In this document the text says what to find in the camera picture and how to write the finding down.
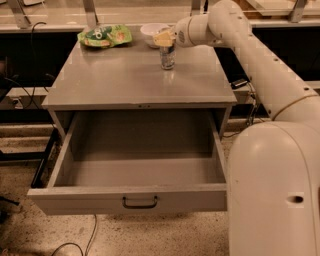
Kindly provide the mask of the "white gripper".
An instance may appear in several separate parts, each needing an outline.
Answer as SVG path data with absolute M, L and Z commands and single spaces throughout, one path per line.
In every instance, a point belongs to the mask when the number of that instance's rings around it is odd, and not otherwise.
M 189 38 L 190 17 L 181 19 L 173 27 L 162 28 L 159 34 L 153 36 L 154 43 L 159 47 L 170 47 L 176 43 L 181 47 L 191 47 L 192 42 Z

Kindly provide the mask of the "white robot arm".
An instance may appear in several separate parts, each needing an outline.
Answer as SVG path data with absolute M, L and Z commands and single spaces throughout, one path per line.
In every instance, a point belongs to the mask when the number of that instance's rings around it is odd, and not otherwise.
M 253 34 L 233 0 L 153 40 L 230 48 L 270 117 L 243 130 L 230 149 L 230 256 L 320 256 L 320 96 Z

